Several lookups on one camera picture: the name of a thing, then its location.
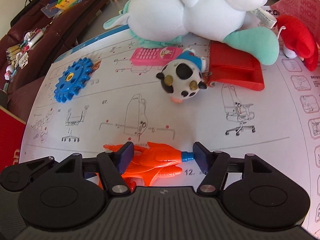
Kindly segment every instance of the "tile floor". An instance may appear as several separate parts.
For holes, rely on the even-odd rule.
[[[101,9],[102,13],[89,26],[87,26],[87,28],[84,29],[84,31],[78,37],[78,42],[85,42],[101,33],[104,33],[105,30],[103,29],[103,24],[112,17],[119,15],[119,10],[123,9],[127,1],[129,0],[118,0],[118,2],[115,3],[114,1],[110,0],[110,3]],[[272,5],[276,1],[277,0],[268,0],[267,5]]]

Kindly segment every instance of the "blue gear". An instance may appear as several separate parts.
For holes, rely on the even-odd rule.
[[[70,65],[59,78],[54,90],[54,98],[57,102],[64,103],[71,100],[73,95],[77,95],[81,88],[84,88],[84,82],[89,80],[89,73],[93,71],[93,63],[89,58],[80,58],[78,62]]]

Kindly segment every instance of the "metal screw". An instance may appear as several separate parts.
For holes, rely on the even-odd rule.
[[[204,193],[210,193],[210,192],[214,192],[216,188],[212,185],[205,184],[200,187],[200,190]]]
[[[115,185],[112,187],[112,191],[115,193],[124,193],[128,190],[128,187],[125,185]]]

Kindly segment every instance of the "mint green plush foot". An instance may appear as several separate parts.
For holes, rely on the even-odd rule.
[[[266,27],[232,32],[223,42],[234,49],[250,53],[263,65],[272,65],[279,55],[277,36]]]

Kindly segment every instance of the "stuffed animal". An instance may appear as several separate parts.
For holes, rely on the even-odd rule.
[[[206,65],[205,58],[196,57],[193,49],[186,48],[175,60],[164,66],[156,77],[161,80],[164,91],[171,95],[171,100],[182,103],[183,99],[191,98],[200,89],[207,88],[202,80]]]
[[[128,24],[141,47],[161,48],[181,43],[189,32],[246,51],[262,64],[273,64],[279,43],[268,28],[238,30],[247,11],[267,0],[130,0],[121,15],[105,22],[105,29]]]
[[[277,27],[284,43],[284,54],[288,58],[302,57],[307,69],[314,71],[318,65],[318,47],[308,27],[290,15],[280,15]]]

